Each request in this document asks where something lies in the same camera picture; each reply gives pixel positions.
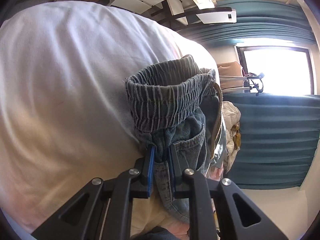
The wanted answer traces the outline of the teal curtain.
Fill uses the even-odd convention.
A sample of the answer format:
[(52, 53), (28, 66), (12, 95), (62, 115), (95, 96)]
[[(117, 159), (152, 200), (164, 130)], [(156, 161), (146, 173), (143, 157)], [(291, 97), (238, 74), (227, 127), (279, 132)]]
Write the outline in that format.
[(242, 189), (299, 187), (319, 141), (319, 96), (223, 97), (241, 113), (241, 146), (226, 176)]
[(316, 44), (301, 7), (267, 0), (223, 0), (218, 7), (236, 11), (235, 23), (191, 24), (179, 34), (213, 48), (230, 46), (246, 38), (273, 38)]

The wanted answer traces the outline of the mustard yellow garment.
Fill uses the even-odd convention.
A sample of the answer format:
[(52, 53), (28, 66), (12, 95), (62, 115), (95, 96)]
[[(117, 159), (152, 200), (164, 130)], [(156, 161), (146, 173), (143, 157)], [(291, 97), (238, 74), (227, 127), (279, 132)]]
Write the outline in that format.
[(238, 125), (233, 125), (231, 129), (231, 137), (234, 142), (234, 148), (238, 149), (241, 146), (241, 134), (240, 134), (240, 127)]

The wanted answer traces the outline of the upper teal curtain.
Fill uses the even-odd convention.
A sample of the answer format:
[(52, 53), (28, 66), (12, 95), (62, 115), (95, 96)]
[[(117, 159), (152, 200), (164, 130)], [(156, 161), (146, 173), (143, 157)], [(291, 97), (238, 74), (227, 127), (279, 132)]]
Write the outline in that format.
[(235, 23), (191, 24), (179, 34), (213, 48), (230, 46), (246, 38), (273, 38), (316, 44), (301, 7), (267, 0), (223, 0), (218, 7), (236, 11)]

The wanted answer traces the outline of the white air purifier unit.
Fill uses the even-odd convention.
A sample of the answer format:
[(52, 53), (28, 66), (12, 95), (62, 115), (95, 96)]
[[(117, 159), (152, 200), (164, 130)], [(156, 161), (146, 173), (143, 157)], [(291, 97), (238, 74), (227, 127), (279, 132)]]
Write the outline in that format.
[(196, 14), (203, 24), (236, 23), (236, 10), (230, 7), (215, 8)]

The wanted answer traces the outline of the cream clothes pile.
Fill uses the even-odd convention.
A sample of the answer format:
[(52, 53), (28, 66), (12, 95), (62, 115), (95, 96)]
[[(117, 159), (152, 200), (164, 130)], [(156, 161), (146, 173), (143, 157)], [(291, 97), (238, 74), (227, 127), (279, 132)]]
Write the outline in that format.
[(226, 155), (223, 160), (223, 168), (226, 173), (232, 168), (236, 155), (241, 146), (240, 134), (240, 110), (230, 101), (224, 101), (222, 104), (222, 113), (226, 126)]

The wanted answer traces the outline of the white pink bed sheet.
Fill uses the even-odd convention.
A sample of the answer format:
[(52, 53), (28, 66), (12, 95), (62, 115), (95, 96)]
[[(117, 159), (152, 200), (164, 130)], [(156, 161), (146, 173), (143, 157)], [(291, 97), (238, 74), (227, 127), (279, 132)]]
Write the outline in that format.
[(210, 53), (157, 22), (97, 3), (24, 9), (1, 26), (1, 209), (32, 233), (95, 177), (140, 157), (125, 80)]

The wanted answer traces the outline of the lower teal curtain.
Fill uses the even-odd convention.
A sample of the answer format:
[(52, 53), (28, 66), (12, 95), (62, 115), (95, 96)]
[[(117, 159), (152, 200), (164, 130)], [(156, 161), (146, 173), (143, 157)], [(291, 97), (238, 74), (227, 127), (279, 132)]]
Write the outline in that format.
[(319, 96), (223, 97), (241, 113), (241, 146), (226, 176), (242, 189), (299, 187), (319, 141)]

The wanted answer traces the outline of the tan cardboard box by window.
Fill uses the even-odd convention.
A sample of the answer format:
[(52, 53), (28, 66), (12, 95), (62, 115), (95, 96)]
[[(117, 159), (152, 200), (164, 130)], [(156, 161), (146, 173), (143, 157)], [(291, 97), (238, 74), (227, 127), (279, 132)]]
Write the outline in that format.
[(221, 89), (239, 87), (243, 85), (242, 80), (222, 81), (221, 76), (236, 76), (242, 77), (242, 66), (237, 62), (227, 62), (218, 64)]

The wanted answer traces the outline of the grey denim jeans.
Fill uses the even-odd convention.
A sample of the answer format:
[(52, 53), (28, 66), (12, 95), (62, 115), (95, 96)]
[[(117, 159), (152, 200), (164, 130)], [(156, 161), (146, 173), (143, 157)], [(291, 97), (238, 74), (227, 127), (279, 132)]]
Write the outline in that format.
[(226, 148), (222, 92), (214, 69), (200, 68), (191, 55), (150, 65), (125, 82), (135, 134), (155, 146), (154, 177), (165, 209), (189, 221), (189, 202), (170, 188), (169, 150), (180, 162), (207, 174)]

